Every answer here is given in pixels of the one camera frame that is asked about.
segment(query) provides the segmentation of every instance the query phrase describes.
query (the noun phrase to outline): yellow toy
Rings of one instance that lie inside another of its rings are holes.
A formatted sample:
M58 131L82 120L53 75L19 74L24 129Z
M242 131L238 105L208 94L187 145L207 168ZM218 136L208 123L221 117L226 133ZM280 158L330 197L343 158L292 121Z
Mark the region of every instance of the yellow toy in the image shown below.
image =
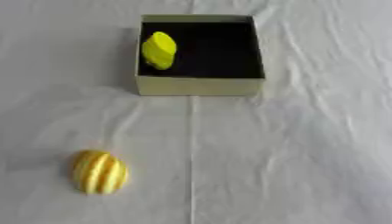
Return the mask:
M158 70L166 70L172 66L176 51L176 42L161 31L154 32L142 44L142 54L147 63Z
M72 178L85 193L113 193L123 187L129 171L118 158L103 150L78 152L72 164Z

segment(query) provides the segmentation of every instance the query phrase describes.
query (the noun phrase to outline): white fabric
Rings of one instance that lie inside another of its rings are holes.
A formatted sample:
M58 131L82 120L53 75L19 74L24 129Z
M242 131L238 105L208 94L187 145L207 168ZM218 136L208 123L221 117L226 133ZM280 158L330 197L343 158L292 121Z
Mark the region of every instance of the white fabric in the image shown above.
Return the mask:
M1 222L390 223L391 11L388 0L0 0ZM262 93L132 94L142 13L254 15ZM83 148L113 151L132 184L76 192L67 158Z

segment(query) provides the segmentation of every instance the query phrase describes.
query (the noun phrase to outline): yellow object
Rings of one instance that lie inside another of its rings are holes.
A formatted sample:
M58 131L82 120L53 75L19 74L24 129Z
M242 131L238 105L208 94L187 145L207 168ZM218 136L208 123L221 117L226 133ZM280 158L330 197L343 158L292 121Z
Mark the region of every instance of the yellow object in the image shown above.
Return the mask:
M142 44L142 54L147 63L158 70L165 70L172 66L176 51L176 42L162 31L154 32Z
M129 171L118 158L103 150L78 152L72 164L72 178L85 193L113 193L123 187Z

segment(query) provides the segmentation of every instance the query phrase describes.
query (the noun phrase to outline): box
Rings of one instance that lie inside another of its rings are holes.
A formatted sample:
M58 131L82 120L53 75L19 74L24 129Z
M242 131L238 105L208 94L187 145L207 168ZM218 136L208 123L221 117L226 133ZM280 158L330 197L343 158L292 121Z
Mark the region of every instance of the box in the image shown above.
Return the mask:
M167 70L149 66L141 54L153 32L177 44ZM140 95L254 95L265 78L251 16L145 15L136 50Z

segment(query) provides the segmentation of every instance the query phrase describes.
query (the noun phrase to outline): yellow cylinder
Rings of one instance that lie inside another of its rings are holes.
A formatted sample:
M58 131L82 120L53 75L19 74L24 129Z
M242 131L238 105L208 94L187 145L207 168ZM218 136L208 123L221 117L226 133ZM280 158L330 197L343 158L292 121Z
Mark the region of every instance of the yellow cylinder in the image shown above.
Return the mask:
M72 179L84 193L114 193L129 177L127 166L104 150L82 150L75 154Z
M154 32L142 44L142 55L146 62L158 70L166 70L172 66L176 51L176 42L162 31Z

